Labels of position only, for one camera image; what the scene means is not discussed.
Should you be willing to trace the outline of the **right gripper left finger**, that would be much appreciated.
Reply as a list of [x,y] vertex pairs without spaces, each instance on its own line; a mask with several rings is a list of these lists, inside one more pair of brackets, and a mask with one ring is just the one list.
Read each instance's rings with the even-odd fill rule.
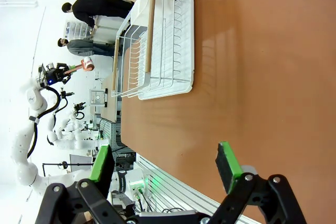
[[126,223],[107,201],[114,166],[111,147],[101,147],[88,178],[46,188],[35,223],[73,223],[87,211],[97,223]]

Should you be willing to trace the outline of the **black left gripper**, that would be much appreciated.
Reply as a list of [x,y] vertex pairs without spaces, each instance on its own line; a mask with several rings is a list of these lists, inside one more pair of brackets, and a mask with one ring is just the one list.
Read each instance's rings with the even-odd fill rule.
[[71,79],[71,75],[63,77],[63,71],[68,70],[70,70],[70,68],[66,63],[57,63],[56,68],[51,68],[46,71],[46,83],[55,84],[57,82],[62,82],[63,84],[66,84]]

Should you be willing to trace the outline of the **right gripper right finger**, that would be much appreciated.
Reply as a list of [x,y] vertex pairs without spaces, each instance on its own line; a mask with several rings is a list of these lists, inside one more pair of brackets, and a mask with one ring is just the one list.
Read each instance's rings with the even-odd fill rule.
[[226,197],[209,223],[236,223],[247,206],[257,206],[266,223],[306,223],[287,178],[261,178],[245,172],[228,142],[220,142],[215,159]]

